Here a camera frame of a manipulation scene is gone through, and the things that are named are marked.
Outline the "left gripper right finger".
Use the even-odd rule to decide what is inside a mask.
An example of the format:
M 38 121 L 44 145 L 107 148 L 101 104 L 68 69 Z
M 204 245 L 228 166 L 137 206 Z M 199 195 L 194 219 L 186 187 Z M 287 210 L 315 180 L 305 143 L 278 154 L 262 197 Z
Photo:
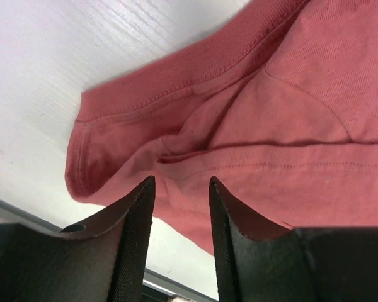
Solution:
M 378 301 L 378 228 L 286 229 L 209 185 L 220 301 Z

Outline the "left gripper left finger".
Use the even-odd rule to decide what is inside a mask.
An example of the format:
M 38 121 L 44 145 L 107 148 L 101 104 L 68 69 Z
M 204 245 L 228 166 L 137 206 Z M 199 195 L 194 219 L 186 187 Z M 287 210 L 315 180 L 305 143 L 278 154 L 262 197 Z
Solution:
M 0 301 L 140 301 L 155 178 L 60 232 L 0 223 Z

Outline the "salmon pink t shirt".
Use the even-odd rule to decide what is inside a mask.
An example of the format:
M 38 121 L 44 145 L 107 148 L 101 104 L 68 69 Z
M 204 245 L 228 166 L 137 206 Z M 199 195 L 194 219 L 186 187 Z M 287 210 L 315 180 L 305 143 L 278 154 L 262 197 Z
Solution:
M 208 253 L 212 176 L 285 228 L 378 226 L 378 1 L 251 1 L 84 92 L 72 198 L 108 206 L 150 175 L 155 217 Z

